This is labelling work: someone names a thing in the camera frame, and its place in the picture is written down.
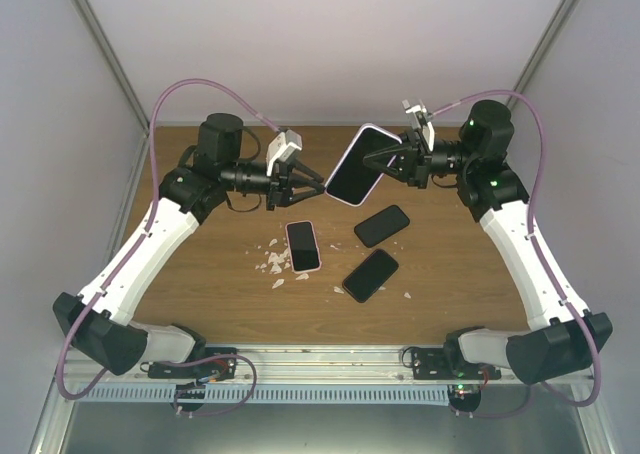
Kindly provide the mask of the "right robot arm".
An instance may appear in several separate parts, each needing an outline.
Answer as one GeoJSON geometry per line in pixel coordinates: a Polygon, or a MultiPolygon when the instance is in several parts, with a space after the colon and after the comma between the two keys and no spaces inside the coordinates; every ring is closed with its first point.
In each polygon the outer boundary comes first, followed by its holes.
{"type": "Polygon", "coordinates": [[[526,385],[588,369],[602,381],[600,351],[613,332],[609,317],[594,314],[572,289],[538,228],[534,201],[506,161],[514,135],[510,110],[495,100],[473,104],[456,141],[437,138],[433,115],[403,103],[410,129],[398,145],[365,155],[365,166],[411,187],[453,175],[474,221],[497,248],[520,295],[528,328],[521,333],[483,327],[447,335],[443,367],[464,379],[478,365],[512,371],[526,385]]]}

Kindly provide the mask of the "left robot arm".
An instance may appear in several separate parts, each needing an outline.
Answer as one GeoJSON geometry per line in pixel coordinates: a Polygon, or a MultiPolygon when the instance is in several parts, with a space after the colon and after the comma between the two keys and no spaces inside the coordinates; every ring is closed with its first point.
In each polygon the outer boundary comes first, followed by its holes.
{"type": "Polygon", "coordinates": [[[268,210],[323,193],[323,178],[298,159],[297,133],[279,132],[260,162],[240,156],[248,130],[235,115],[209,115],[117,255],[80,293],[62,293],[54,301],[67,342],[106,371],[122,375],[142,362],[168,361],[185,378],[201,374],[206,354],[196,347],[203,340],[197,333],[133,322],[153,279],[217,207],[230,203],[230,193],[259,195],[268,210]]]}

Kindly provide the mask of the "black phone upper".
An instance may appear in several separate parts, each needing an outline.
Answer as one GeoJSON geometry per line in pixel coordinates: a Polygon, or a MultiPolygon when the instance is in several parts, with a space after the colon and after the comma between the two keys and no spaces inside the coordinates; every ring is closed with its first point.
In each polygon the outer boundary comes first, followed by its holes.
{"type": "Polygon", "coordinates": [[[398,205],[390,205],[354,227],[356,237],[372,248],[410,225],[409,217],[398,205]]]}

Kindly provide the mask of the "black phone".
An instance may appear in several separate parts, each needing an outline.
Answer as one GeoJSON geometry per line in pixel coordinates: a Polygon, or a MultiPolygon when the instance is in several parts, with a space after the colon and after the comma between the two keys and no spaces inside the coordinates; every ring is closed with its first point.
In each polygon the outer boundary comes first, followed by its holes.
{"type": "Polygon", "coordinates": [[[373,251],[342,282],[356,302],[367,302],[398,270],[398,262],[382,249],[373,251]]]}
{"type": "Polygon", "coordinates": [[[356,237],[372,248],[410,225],[409,217],[398,205],[390,205],[354,227],[356,237]]]}

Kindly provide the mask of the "phone in pink case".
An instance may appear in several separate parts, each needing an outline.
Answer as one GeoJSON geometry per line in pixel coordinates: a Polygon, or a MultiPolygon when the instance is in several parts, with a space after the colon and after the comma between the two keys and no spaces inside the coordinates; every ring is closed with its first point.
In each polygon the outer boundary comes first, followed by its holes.
{"type": "Polygon", "coordinates": [[[313,225],[310,221],[289,223],[285,227],[292,270],[303,274],[321,267],[321,258],[313,225]]]}

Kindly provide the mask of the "black phone lower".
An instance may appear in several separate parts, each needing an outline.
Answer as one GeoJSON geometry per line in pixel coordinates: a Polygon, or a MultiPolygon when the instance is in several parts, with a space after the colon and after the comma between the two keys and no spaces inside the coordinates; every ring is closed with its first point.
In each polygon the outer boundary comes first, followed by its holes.
{"type": "Polygon", "coordinates": [[[398,262],[382,249],[373,251],[342,282],[356,302],[367,302],[398,270],[398,262]]]}

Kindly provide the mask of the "aluminium rail frame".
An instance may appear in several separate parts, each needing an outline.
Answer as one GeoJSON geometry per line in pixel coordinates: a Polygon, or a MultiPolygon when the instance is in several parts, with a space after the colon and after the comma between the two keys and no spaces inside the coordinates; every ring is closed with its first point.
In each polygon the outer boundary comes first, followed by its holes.
{"type": "MultiPolygon", "coordinates": [[[[34,453],[613,453],[617,447],[583,371],[547,387],[520,383],[506,368],[491,381],[476,416],[446,406],[255,404],[257,385],[447,385],[414,380],[404,347],[259,345],[236,347],[236,404],[204,403],[194,414],[169,403],[68,401],[51,390],[30,449],[34,453]]],[[[99,385],[161,383],[140,365],[99,385]]]]}

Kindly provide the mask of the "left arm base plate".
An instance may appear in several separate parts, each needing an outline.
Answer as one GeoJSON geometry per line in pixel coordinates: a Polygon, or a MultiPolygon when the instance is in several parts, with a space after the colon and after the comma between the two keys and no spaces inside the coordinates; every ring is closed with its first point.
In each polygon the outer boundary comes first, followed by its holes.
{"type": "Polygon", "coordinates": [[[215,360],[193,366],[177,366],[159,362],[142,362],[140,370],[150,379],[178,380],[177,399],[170,401],[181,413],[198,413],[204,407],[204,396],[210,384],[235,377],[238,350],[233,347],[203,347],[192,353],[186,363],[215,357],[215,360]]]}

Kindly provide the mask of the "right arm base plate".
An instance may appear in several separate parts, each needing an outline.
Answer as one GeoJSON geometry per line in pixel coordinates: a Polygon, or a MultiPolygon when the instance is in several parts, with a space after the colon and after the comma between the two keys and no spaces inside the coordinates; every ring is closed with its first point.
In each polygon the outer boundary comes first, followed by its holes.
{"type": "Polygon", "coordinates": [[[444,382],[449,407],[456,415],[476,416],[488,384],[502,379],[501,369],[491,365],[467,361],[455,364],[443,347],[406,346],[399,360],[412,371],[414,380],[444,382]]]}

